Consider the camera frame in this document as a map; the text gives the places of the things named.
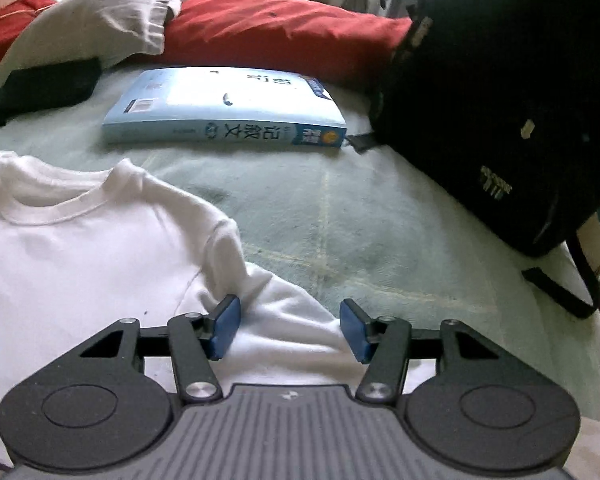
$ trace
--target black strap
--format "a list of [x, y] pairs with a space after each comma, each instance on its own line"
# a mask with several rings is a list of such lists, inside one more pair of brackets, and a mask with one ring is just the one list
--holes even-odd
[[528, 282], [533, 283], [537, 288], [548, 294], [552, 300], [568, 312], [580, 319], [586, 319], [587, 317], [592, 316], [595, 311], [600, 311], [600, 282], [598, 281], [596, 273], [589, 266], [576, 234], [567, 239], [567, 247], [569, 248], [573, 262], [576, 264], [576, 269], [578, 269], [578, 273], [589, 291], [592, 304], [582, 301], [580, 298], [574, 296], [571, 292], [555, 283], [554, 280], [542, 272], [539, 267], [523, 270], [522, 276]]
[[348, 135], [346, 139], [359, 155], [380, 145], [374, 134]]

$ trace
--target pillow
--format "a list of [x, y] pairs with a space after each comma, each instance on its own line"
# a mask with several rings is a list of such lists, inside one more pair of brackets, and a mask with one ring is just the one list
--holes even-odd
[[20, 68], [93, 57], [108, 68], [132, 54], [160, 54], [164, 23], [182, 1], [63, 0], [13, 42], [0, 62], [0, 88]]
[[409, 18], [349, 12], [307, 0], [189, 0], [143, 62], [286, 70], [368, 89], [406, 35]]
[[0, 9], [0, 60], [25, 27], [54, 3], [55, 0], [17, 0]]

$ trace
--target book spine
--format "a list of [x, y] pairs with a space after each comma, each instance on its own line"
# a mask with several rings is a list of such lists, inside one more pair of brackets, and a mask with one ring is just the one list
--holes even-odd
[[114, 144], [183, 140], [264, 141], [276, 144], [307, 144], [339, 148], [345, 133], [346, 128], [266, 121], [148, 120], [103, 125], [105, 141]]

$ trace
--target backpack logo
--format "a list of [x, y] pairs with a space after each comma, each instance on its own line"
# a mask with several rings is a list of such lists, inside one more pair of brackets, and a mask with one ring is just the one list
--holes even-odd
[[513, 189], [503, 178], [497, 176], [486, 166], [480, 168], [480, 183], [482, 189], [489, 193], [494, 200], [502, 200], [506, 194], [511, 194]]
[[531, 138], [531, 134], [536, 129], [536, 124], [531, 120], [527, 120], [524, 126], [520, 129], [520, 137], [525, 140], [529, 140]]

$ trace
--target bed sheet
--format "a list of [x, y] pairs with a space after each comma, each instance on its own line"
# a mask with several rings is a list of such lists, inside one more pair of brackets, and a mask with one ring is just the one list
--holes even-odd
[[[373, 316], [401, 316], [418, 328], [460, 319], [567, 388], [582, 415], [600, 421], [599, 316], [576, 320], [520, 275], [539, 264], [586, 299], [564, 248], [539, 261], [521, 256], [387, 147], [357, 155], [350, 146], [107, 146], [100, 123], [141, 70], [106, 73], [83, 104], [15, 118], [0, 128], [0, 150], [84, 171], [128, 157], [232, 216], [248, 260], [335, 315], [343, 298], [354, 298]], [[328, 88], [349, 133], [368, 131], [368, 101]], [[405, 109], [405, 128], [408, 116]]]

